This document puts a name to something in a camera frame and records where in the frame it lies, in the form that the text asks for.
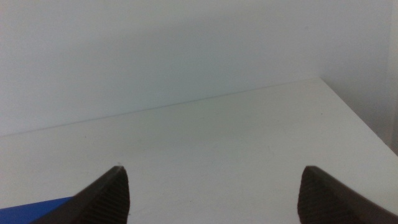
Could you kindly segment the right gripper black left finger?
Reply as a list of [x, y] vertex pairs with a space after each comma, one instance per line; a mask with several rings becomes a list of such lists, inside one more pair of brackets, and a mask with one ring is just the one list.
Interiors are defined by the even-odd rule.
[[129, 209], [127, 172], [123, 166], [114, 166], [70, 200], [33, 223], [126, 224]]

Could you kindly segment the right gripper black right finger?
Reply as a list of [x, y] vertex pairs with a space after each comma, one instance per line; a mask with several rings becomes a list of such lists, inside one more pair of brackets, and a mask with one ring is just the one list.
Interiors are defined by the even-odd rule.
[[397, 215], [358, 194], [317, 166], [303, 170], [297, 212], [304, 224], [397, 223]]

